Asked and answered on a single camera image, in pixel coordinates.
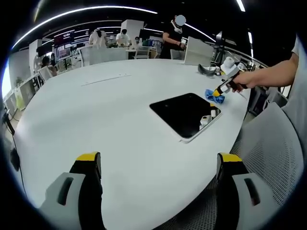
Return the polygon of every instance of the black ceiling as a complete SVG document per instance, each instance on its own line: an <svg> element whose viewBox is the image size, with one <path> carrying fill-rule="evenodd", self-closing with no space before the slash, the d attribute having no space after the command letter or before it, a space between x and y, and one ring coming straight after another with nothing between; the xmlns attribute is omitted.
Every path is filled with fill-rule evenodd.
<svg viewBox="0 0 307 230"><path fill-rule="evenodd" d="M34 17L39 2L38 14ZM30 7L31 13L24 20L18 36L22 36L29 29L44 20L70 10L99 5L121 5L143 8L158 12L151 14L141 11L126 9L98 9L88 10L65 15L55 19L27 36L14 49L19 50L35 39L75 24L100 21L100 20L125 20L135 19L145 21L147 28L163 30L163 22L168 22L174 14L183 14L187 23L214 38L214 35L223 31L226 38L236 42L231 46L250 55L248 31L253 36L254 57L265 64L273 65L290 56L295 40L292 7L281 0L242 0L246 12L241 12L236 0L41 0ZM120 22L105 22L99 26L114 26ZM74 29L88 28L79 26ZM184 26L184 36L193 36L204 41L210 41L204 35Z"/></svg>

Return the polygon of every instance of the person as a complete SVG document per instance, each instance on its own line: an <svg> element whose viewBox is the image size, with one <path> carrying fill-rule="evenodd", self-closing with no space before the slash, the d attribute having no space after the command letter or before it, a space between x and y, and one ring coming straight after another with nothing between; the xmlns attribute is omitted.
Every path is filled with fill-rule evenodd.
<svg viewBox="0 0 307 230"><path fill-rule="evenodd" d="M135 44L133 44L133 49L138 49L139 47L142 46L142 44L140 44L140 38L139 37L135 37Z"/></svg>
<svg viewBox="0 0 307 230"><path fill-rule="evenodd" d="M181 43L182 39L182 28L175 20L172 20L166 25L163 32L163 47L160 54L160 58L171 59L170 50L182 50L186 47L185 44Z"/></svg>
<svg viewBox="0 0 307 230"><path fill-rule="evenodd" d="M37 72L41 68L41 57L38 56L38 50L39 48L36 49L36 55L34 57L33 61L33 72Z"/></svg>
<svg viewBox="0 0 307 230"><path fill-rule="evenodd" d="M254 72L244 72L239 74L234 82L238 84L238 91L243 90L239 84L245 84L248 88L255 86L283 87L292 84L289 100L282 108L287 117L292 122L304 156L307 154L307 55L302 42L296 37L292 56L289 60L279 64L259 69Z"/></svg>
<svg viewBox="0 0 307 230"><path fill-rule="evenodd" d="M55 57L54 53L51 54L50 64L51 64L52 66L55 66L55 65L56 65L56 57Z"/></svg>
<svg viewBox="0 0 307 230"><path fill-rule="evenodd" d="M107 46L106 33L99 29L95 29L94 32L90 35L89 44L97 45L99 47L106 47Z"/></svg>
<svg viewBox="0 0 307 230"><path fill-rule="evenodd" d="M45 66L48 66L48 69L50 70L52 76L54 77L57 75L57 70L52 65L49 65L49 62L50 62L50 58L48 56L45 56L42 60L42 68Z"/></svg>
<svg viewBox="0 0 307 230"><path fill-rule="evenodd" d="M125 47L125 46L132 45L129 36L126 33L127 33L127 30L123 29L121 33L116 35L116 42L118 46Z"/></svg>

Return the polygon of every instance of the blue cloth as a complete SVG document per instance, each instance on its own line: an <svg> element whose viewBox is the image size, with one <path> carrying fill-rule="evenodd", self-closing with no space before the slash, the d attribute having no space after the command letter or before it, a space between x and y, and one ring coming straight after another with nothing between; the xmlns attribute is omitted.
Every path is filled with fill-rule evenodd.
<svg viewBox="0 0 307 230"><path fill-rule="evenodd" d="M218 103L218 104L222 104L225 100L225 97L220 95L218 97L214 97L213 96L213 91L212 90L206 90L205 91L205 97L210 100L210 101L213 101L215 103Z"/></svg>

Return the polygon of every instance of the oval table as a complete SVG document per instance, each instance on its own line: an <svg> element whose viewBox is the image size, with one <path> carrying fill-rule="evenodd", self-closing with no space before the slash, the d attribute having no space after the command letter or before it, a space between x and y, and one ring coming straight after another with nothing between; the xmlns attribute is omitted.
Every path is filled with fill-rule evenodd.
<svg viewBox="0 0 307 230"><path fill-rule="evenodd" d="M244 120L246 98L226 94L222 115L190 143L149 104L193 92L204 98L220 77L182 61L101 63L48 80L16 129L24 185L35 207L76 158L101 153L102 216L108 230L150 230L172 218L207 186L218 152L229 152Z"/></svg>

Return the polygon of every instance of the white office desk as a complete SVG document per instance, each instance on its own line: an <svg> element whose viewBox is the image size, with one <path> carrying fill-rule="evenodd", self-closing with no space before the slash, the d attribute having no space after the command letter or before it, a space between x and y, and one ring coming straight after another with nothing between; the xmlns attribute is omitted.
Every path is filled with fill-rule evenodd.
<svg viewBox="0 0 307 230"><path fill-rule="evenodd" d="M231 150L248 101L229 92L218 106L222 116L189 144L149 104L188 92L204 97L219 84L195 66L162 59L101 63L51 78L15 134L30 200L39 207L79 155L99 151L108 230L150 230L169 220L216 174L217 153Z"/></svg>

